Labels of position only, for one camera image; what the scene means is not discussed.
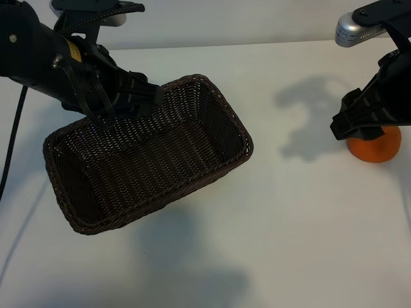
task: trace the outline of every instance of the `white table surface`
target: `white table surface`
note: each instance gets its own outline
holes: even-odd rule
[[[112,52],[158,84],[207,75],[254,139],[244,165],[125,228],[86,236],[48,182],[44,138],[80,118],[29,91],[0,204],[0,307],[411,306],[411,128],[387,164],[329,125],[394,45],[334,42]],[[21,86],[2,79],[0,160]]]

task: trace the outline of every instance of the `yellow label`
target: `yellow label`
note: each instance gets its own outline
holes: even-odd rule
[[[64,38],[64,39],[69,44],[71,58],[75,59],[76,61],[81,62],[82,61],[82,54],[80,53],[80,50],[78,49],[78,47],[76,45],[74,45],[74,43],[67,40],[66,38]]]

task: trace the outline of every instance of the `black robotic arm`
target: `black robotic arm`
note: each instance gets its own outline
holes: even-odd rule
[[[0,76],[57,98],[63,108],[85,114],[100,128],[110,128],[116,117],[148,116],[161,106],[159,86],[117,67],[96,43],[100,26],[113,16],[143,12],[142,4],[54,0],[51,5],[62,12],[53,30],[40,23],[27,2],[0,0]]]

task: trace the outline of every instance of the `black cable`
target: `black cable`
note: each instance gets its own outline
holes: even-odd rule
[[[19,104],[17,105],[17,111],[15,112],[12,134],[10,136],[10,142],[8,144],[6,162],[4,163],[3,177],[1,178],[0,201],[1,201],[1,198],[3,197],[4,188],[6,187],[8,171],[10,169],[10,164],[12,162],[14,142],[15,142],[15,138],[17,135],[17,130],[19,128],[21,112],[23,111],[23,106],[24,106],[24,101],[26,100],[27,90],[28,88],[26,86],[24,86],[23,89],[21,90]]]
[[[97,80],[93,80],[93,84],[96,87],[96,85],[100,84],[100,88],[96,87],[96,90],[98,91],[98,94],[101,96],[103,103],[107,109],[107,111],[109,112],[110,115],[110,124],[104,124],[103,122],[99,121],[98,118],[93,114],[93,112],[91,111],[90,107],[88,106],[85,97],[83,95],[83,92],[80,88],[80,85],[78,84],[78,80],[76,77],[76,74],[73,71],[73,68],[64,60],[62,60],[60,62],[60,68],[65,72],[65,74],[67,75],[67,77],[69,78],[70,84],[73,88],[74,94],[78,100],[78,104],[80,105],[80,108],[82,109],[83,114],[85,114],[87,116],[87,118],[90,120],[90,122],[102,129],[102,130],[109,130],[110,128],[112,128],[114,126],[114,124],[116,123],[116,114],[114,113],[114,109],[110,103],[109,98],[107,97],[106,93],[104,92],[104,89],[102,89],[100,80],[97,78],[97,76],[95,76],[95,78]]]
[[[121,7],[119,8],[114,8],[108,11],[103,11],[101,13],[97,13],[95,16],[93,16],[91,19],[88,19],[86,21],[82,22],[77,22],[74,25],[68,26],[62,30],[59,31],[59,34],[61,35],[67,35],[67,34],[72,34],[72,32],[78,28],[81,28],[83,26],[86,26],[88,24],[91,24],[96,21],[100,21],[104,18],[109,18],[112,16],[120,15],[120,14],[126,14],[126,13],[134,13],[134,12],[144,12],[146,8],[144,7],[143,4],[139,3],[132,3],[132,2],[122,2]]]
[[[111,128],[116,123],[116,113],[114,111],[113,106],[111,105],[111,102],[110,102],[109,97],[107,96],[107,93],[104,91],[103,85],[101,84],[101,81],[98,78],[97,72],[94,72],[94,74],[92,75],[91,83],[96,89],[97,94],[99,95],[100,99],[103,101],[103,104],[106,110],[109,112],[109,117],[110,117],[109,127]]]

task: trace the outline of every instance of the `screw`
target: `screw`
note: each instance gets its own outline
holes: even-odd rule
[[[12,42],[12,43],[16,43],[17,42],[17,37],[14,35],[14,34],[12,34],[12,35],[10,35],[10,42]]]

